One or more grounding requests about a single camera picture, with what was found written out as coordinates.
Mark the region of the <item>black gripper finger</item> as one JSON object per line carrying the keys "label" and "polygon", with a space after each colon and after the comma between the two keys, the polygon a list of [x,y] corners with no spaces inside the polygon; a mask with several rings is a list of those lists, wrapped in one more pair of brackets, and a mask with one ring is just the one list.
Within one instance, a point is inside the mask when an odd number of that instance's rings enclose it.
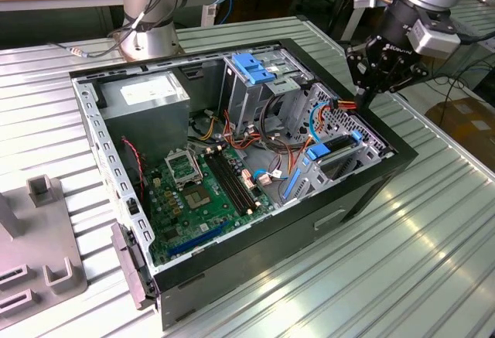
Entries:
{"label": "black gripper finger", "polygon": [[370,37],[364,43],[345,49],[346,63],[353,84],[357,88],[355,103],[358,110],[368,109],[379,91],[378,76],[381,74],[377,61],[381,54],[379,38]]}
{"label": "black gripper finger", "polygon": [[429,76],[419,55],[382,55],[377,63],[376,92],[395,93]]}

